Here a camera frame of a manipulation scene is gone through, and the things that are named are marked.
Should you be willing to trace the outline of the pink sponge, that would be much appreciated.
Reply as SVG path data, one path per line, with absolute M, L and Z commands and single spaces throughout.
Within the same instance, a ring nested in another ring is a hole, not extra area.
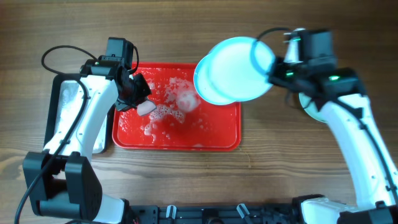
M 156 108 L 157 107 L 153 101 L 146 100 L 137 106 L 136 111 L 139 116 L 145 116 L 153 112 Z

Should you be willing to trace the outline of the light blue plate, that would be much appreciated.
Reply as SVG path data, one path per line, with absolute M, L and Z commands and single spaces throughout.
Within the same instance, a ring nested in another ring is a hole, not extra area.
M 272 87 L 268 73 L 275 61 L 273 51 L 252 37 L 233 37 L 210 51 L 208 78 L 223 96 L 235 101 L 250 101 Z
M 223 96 L 216 91 L 216 88 L 210 83 L 208 78 L 208 67 L 210 64 L 211 54 L 204 56 L 197 64 L 194 75 L 193 84 L 199 96 L 206 102 L 212 105 L 230 105 L 235 103 L 235 100 Z
M 304 93 L 299 93 L 298 98 L 303 110 L 313 119 L 325 123 L 325 120 L 321 116 L 320 112 L 318 111 L 315 103 L 312 99 Z

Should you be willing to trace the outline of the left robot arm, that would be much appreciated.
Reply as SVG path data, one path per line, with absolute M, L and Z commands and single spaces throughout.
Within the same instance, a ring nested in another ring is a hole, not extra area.
M 137 71 L 137 47 L 110 37 L 106 53 L 92 55 L 78 73 L 57 71 L 58 78 L 75 81 L 81 106 L 66 130 L 46 139 L 42 152 L 28 152 L 23 161 L 27 190 L 16 210 L 19 223 L 29 201 L 35 215 L 66 218 L 81 223 L 137 223 L 126 199 L 103 193 L 91 166 L 93 146 L 109 110 L 135 109 L 145 116 L 156 109 L 144 76 Z

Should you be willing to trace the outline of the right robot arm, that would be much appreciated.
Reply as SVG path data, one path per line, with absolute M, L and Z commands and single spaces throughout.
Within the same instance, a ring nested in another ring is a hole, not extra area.
M 374 121 L 363 82 L 351 68 L 337 68 L 328 30 L 283 28 L 289 43 L 269 81 L 304 93 L 333 133 L 348 166 L 356 206 L 324 196 L 295 200 L 302 223 L 397 223 L 397 167 Z

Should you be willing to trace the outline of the red plastic tray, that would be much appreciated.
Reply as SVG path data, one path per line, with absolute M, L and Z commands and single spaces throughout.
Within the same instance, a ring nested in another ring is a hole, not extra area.
M 115 111 L 113 141 L 124 149 L 232 151 L 241 142 L 241 105 L 216 106 L 193 86 L 194 63 L 142 62 L 157 108 L 146 116 Z

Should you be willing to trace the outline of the black water tray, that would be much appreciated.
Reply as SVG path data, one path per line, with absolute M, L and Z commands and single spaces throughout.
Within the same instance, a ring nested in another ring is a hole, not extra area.
M 71 78 L 56 75 L 52 83 L 49 112 L 44 137 L 44 146 L 57 133 L 62 133 L 62 128 L 67 128 L 65 123 L 71 123 L 81 106 L 83 91 L 81 86 Z M 109 109 L 99 134 L 93 146 L 93 154 L 104 153 L 111 144 L 113 128 L 114 105 Z

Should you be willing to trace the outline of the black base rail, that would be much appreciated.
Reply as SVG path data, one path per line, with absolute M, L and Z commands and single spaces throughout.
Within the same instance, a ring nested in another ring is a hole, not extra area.
M 158 207 L 155 205 L 132 206 L 133 223 L 140 224 L 289 224 L 296 223 L 292 207 L 288 203 L 207 207 Z

